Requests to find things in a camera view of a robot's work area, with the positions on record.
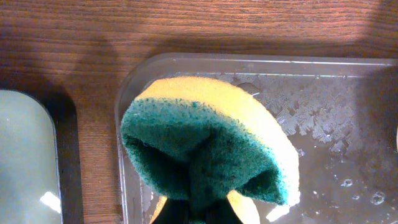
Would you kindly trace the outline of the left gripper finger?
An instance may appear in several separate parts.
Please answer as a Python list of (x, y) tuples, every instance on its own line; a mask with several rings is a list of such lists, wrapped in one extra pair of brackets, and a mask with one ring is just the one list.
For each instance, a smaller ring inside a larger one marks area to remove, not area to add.
[(228, 200), (221, 199), (199, 212), (194, 212), (184, 200), (167, 199), (153, 224), (242, 224)]

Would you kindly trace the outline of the green yellow sponge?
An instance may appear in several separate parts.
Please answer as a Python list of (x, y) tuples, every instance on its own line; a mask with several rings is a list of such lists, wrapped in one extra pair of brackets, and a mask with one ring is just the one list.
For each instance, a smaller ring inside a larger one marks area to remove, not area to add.
[(130, 104), (121, 140), (143, 182), (194, 212), (227, 199), (242, 223), (273, 220), (298, 204), (299, 157), (276, 119), (240, 87), (202, 77), (154, 81)]

